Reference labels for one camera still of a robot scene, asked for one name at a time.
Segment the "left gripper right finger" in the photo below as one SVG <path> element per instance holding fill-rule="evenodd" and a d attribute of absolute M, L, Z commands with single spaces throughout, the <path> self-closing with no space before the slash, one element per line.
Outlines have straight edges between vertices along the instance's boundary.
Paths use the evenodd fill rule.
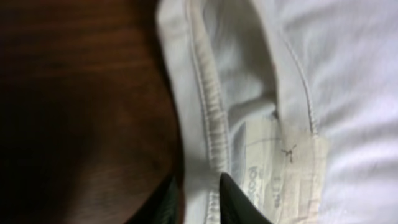
<path fill-rule="evenodd" d="M 227 173 L 220 176 L 221 224 L 272 224 Z"/>

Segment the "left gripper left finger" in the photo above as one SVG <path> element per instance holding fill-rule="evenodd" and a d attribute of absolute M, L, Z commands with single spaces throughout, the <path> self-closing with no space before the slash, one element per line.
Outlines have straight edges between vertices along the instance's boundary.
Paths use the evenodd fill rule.
<path fill-rule="evenodd" d="M 125 224 L 176 224 L 177 210 L 177 183 L 174 176 L 168 175 Z"/>

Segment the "white robot print t-shirt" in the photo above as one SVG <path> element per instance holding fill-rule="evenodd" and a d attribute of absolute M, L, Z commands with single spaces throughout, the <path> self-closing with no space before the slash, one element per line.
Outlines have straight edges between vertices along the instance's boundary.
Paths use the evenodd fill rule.
<path fill-rule="evenodd" d="M 397 1 L 161 1 L 185 223 L 222 173 L 272 223 L 397 222 Z"/>

